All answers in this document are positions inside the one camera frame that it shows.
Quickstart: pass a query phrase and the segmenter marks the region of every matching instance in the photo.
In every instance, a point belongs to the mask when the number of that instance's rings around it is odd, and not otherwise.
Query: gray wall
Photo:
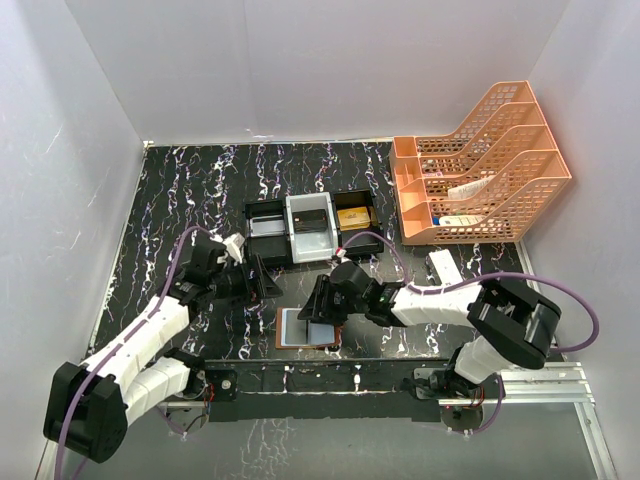
[[[193,144],[453,130],[567,0],[67,4],[140,137]]]
[[[536,272],[579,290],[602,318],[600,339],[576,358],[622,478],[640,471],[638,72],[640,4],[574,0],[531,75],[575,179],[526,242]],[[561,342],[586,338],[584,312],[562,306]]]
[[[99,313],[142,145],[64,0],[0,7],[0,476],[23,479],[52,375]]]

